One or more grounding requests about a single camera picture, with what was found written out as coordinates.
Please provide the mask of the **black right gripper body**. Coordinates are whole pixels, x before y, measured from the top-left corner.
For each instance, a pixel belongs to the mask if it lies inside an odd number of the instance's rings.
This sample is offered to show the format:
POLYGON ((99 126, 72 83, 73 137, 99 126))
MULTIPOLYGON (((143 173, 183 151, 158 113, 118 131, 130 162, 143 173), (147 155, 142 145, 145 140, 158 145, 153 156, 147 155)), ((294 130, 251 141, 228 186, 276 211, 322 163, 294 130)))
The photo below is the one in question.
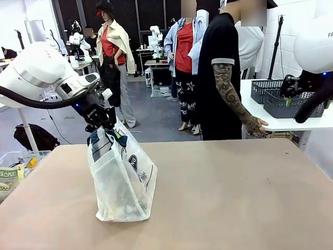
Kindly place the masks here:
POLYGON ((306 70, 302 70, 297 87, 305 92, 316 92, 321 89, 324 82, 328 78, 328 73, 311 73, 306 70))

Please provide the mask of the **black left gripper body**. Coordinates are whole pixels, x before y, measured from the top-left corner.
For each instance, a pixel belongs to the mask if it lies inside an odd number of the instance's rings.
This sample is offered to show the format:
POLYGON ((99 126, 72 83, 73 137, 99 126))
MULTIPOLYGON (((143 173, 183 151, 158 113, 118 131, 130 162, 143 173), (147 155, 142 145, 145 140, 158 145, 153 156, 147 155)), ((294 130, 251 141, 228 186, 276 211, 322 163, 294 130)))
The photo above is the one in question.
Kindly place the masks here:
POLYGON ((100 127, 103 127, 103 123, 106 121, 105 107, 107 106, 103 104, 102 99, 97 95, 88 95, 74 104, 74 110, 88 124, 100 127))

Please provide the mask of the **tattooed right hand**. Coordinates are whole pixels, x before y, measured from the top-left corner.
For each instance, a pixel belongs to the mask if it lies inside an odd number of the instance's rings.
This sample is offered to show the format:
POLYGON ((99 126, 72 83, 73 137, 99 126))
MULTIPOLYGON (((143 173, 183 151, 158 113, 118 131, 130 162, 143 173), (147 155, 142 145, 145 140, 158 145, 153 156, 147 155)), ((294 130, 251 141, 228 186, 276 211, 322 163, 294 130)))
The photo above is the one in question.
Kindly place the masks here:
POLYGON ((266 133, 265 126, 268 126, 268 123, 255 116, 250 116, 245 123, 247 132, 258 138, 266 133))

